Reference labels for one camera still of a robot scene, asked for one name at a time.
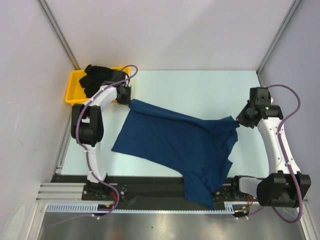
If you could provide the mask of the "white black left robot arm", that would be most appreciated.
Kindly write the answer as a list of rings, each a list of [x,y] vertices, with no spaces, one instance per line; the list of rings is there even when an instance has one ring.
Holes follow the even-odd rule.
[[[103,164],[101,141],[104,137],[102,113],[113,101],[120,105],[131,103],[132,87],[128,83],[104,84],[84,103],[76,103],[71,110],[71,136],[82,148],[88,169],[87,184],[100,200],[110,196],[111,188],[103,183],[107,171]]]

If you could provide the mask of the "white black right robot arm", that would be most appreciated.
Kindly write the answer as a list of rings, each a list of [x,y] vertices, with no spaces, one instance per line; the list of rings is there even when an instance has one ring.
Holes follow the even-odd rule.
[[[278,105],[247,103],[236,120],[244,127],[257,128],[265,147],[269,174],[265,178],[236,176],[231,196],[242,201],[248,195],[263,207],[298,208],[311,186],[291,153]]]

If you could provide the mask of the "blue t shirt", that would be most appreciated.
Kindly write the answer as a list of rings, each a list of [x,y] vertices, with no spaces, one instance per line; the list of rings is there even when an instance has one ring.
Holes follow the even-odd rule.
[[[204,120],[134,99],[112,147],[182,174],[184,198],[214,209],[212,193],[227,179],[239,124]]]

